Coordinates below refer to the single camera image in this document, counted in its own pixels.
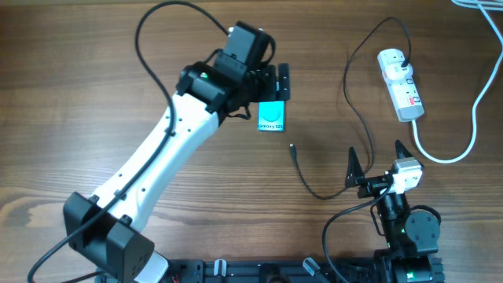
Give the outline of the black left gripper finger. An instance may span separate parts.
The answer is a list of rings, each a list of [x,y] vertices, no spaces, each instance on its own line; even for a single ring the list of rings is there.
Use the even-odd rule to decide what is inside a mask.
[[[279,101],[289,101],[291,97],[290,91],[290,71],[288,63],[278,65],[277,73],[277,99]]]
[[[266,67],[266,99],[275,101],[277,96],[276,68],[270,64]]]

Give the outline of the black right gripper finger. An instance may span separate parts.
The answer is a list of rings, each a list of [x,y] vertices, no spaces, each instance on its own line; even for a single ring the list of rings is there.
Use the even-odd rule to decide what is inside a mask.
[[[360,186],[365,179],[365,173],[362,170],[361,164],[358,159],[358,155],[355,152],[354,147],[350,147],[348,150],[348,165],[347,174],[345,179],[345,187],[351,188],[355,186]]]
[[[395,141],[395,151],[398,159],[413,157],[412,153],[399,141]]]

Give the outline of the turquoise screen smartphone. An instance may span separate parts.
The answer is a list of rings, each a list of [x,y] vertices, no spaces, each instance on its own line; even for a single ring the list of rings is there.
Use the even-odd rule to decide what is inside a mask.
[[[283,132],[285,130],[285,103],[283,101],[259,102],[259,131]]]

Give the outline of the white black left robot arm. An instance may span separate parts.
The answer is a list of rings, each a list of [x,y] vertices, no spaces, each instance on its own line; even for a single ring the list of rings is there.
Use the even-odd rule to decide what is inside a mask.
[[[171,179],[227,118],[251,103],[290,98],[288,65],[263,56],[276,42],[237,22],[228,42],[186,66],[164,117],[133,156],[103,185],[64,203],[68,245],[117,282],[159,282],[169,268],[142,230]]]

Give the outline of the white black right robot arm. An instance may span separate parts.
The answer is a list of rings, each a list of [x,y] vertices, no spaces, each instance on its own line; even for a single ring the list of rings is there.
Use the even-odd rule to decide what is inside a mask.
[[[349,148],[345,186],[357,187],[358,198],[371,200],[374,225],[387,248],[370,259],[351,262],[351,279],[362,282],[442,282],[439,259],[441,216],[426,205],[411,206],[406,192],[418,187],[424,165],[406,147],[395,142],[397,159],[384,175],[367,177],[354,148]]]

